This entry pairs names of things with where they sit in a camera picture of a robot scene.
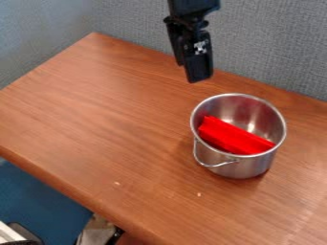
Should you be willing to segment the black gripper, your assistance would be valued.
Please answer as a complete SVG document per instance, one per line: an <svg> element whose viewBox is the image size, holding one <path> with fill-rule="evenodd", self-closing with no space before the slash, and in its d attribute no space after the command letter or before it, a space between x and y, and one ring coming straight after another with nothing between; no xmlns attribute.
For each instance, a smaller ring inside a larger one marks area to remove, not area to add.
<svg viewBox="0 0 327 245"><path fill-rule="evenodd" d="M167 4L170 15L163 22L177 63L179 66L185 64L189 82L195 83L214 74L211 35L207 31L201 31L183 45L182 29L193 32L205 29L205 17L221 9L222 0L167 0Z"/></svg>

